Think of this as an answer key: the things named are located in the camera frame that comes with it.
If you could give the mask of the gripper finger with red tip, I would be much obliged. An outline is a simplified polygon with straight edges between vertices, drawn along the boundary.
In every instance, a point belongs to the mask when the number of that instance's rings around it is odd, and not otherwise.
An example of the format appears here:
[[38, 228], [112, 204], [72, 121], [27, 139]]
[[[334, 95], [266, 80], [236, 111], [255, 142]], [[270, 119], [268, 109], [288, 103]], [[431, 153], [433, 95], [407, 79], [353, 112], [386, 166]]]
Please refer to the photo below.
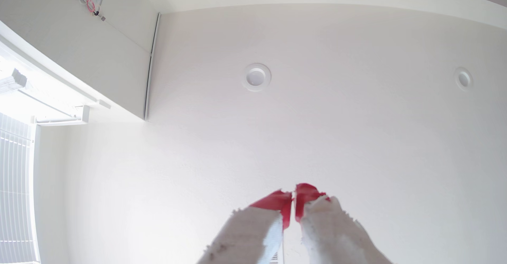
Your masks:
[[232, 212], [198, 263], [270, 263], [290, 224], [293, 196], [277, 190]]
[[310, 263], [391, 263], [336, 197], [308, 183], [295, 187], [295, 220]]

